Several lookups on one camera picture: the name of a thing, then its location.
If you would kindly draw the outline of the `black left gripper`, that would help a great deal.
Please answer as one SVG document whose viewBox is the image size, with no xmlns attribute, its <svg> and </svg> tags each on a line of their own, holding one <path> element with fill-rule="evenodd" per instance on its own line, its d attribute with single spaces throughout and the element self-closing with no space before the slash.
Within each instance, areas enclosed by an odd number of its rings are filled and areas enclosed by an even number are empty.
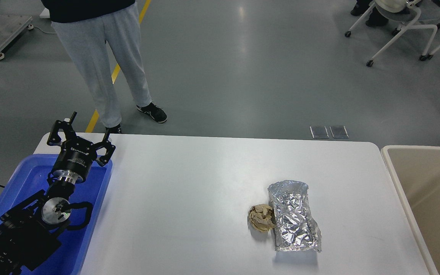
<svg viewBox="0 0 440 275">
<path fill-rule="evenodd" d="M 87 179 L 93 161 L 95 160 L 100 167 L 104 167 L 110 161 L 116 146 L 109 140 L 111 128 L 105 131 L 100 142 L 93 143 L 86 139 L 79 139 L 72 127 L 76 116 L 77 112 L 73 112 L 69 121 L 56 120 L 49 133 L 47 145 L 61 148 L 51 174 L 64 176 L 73 173 L 76 178 L 74 182 L 83 183 Z M 66 138 L 64 141 L 59 132 L 64 133 Z M 105 154 L 98 156 L 97 151 L 100 149 L 105 149 Z"/>
</svg>

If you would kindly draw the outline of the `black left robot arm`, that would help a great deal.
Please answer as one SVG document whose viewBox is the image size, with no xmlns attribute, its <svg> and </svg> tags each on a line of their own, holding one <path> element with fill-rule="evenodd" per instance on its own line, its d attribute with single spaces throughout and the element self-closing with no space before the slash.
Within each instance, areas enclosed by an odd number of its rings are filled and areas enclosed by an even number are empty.
<svg viewBox="0 0 440 275">
<path fill-rule="evenodd" d="M 49 146 L 60 153 L 48 174 L 47 191 L 39 190 L 0 216 L 0 275 L 19 275 L 24 266 L 35 270 L 61 246 L 65 230 L 81 230 L 91 221 L 91 202 L 70 202 L 75 186 L 84 183 L 92 163 L 107 165 L 115 151 L 111 133 L 121 126 L 107 128 L 103 139 L 93 143 L 77 136 L 72 123 L 56 120 L 48 137 Z"/>
</svg>

